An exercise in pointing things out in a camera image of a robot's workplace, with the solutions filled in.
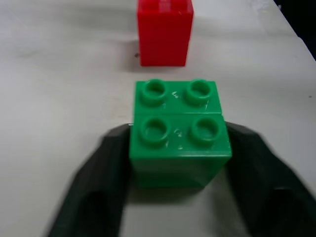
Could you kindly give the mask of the green studded building block cube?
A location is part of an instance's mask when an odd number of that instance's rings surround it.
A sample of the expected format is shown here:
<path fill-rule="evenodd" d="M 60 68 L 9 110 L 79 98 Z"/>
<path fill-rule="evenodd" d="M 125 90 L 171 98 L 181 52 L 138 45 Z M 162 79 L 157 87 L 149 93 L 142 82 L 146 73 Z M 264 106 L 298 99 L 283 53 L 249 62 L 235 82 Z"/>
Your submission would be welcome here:
<path fill-rule="evenodd" d="M 216 83 L 136 82 L 129 157 L 142 188 L 205 187 L 232 157 Z"/>

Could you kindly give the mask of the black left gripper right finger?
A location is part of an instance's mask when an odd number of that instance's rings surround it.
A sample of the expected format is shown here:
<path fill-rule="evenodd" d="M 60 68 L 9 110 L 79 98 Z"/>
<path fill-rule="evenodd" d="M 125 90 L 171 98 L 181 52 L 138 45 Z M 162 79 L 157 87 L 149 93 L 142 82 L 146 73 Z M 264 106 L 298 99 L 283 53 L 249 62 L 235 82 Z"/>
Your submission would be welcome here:
<path fill-rule="evenodd" d="M 316 198 L 256 131 L 226 124 L 232 158 L 208 193 L 209 237 L 316 237 Z"/>

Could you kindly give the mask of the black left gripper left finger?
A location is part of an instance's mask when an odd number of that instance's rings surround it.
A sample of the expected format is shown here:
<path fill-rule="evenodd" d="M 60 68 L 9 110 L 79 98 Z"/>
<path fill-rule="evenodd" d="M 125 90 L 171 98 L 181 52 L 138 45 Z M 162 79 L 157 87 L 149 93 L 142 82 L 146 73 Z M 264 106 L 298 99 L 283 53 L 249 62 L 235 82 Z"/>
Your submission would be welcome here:
<path fill-rule="evenodd" d="M 131 165 L 131 126 L 110 129 L 75 174 L 46 237 L 119 237 Z"/>

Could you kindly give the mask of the red building block cube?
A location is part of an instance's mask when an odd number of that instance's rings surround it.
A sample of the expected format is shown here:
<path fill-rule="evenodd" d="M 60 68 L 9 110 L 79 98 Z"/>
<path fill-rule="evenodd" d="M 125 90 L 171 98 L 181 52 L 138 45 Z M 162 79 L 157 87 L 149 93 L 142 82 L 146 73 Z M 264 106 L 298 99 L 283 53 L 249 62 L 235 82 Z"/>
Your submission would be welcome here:
<path fill-rule="evenodd" d="M 193 18 L 192 0 L 137 0 L 141 66 L 185 66 Z"/>

